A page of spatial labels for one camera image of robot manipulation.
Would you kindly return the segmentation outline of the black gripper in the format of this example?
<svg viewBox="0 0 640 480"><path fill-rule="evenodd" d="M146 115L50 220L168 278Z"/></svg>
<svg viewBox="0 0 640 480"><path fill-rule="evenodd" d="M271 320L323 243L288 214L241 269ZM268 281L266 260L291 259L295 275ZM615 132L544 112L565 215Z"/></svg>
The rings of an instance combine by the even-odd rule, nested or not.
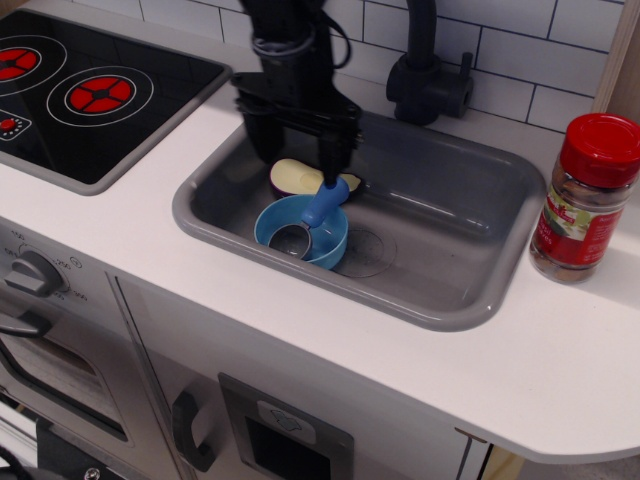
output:
<svg viewBox="0 0 640 480"><path fill-rule="evenodd" d="M333 84L332 50L311 47L295 56L265 55L261 65L260 72L232 77L256 154L273 163L285 145L286 127L313 135L324 183L335 185L357 147L361 110Z"/></svg>

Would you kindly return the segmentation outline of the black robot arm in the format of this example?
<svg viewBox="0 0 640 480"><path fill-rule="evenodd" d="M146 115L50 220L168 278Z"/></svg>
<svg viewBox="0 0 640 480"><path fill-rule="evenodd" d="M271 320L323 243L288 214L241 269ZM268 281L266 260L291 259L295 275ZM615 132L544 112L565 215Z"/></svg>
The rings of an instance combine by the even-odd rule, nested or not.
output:
<svg viewBox="0 0 640 480"><path fill-rule="evenodd" d="M286 128L318 139L319 166L332 186L349 166L361 134L362 110L334 85L334 72L350 60L333 58L330 31L342 28L322 1L243 1L259 72L239 72L231 83L253 147L266 163L284 148Z"/></svg>

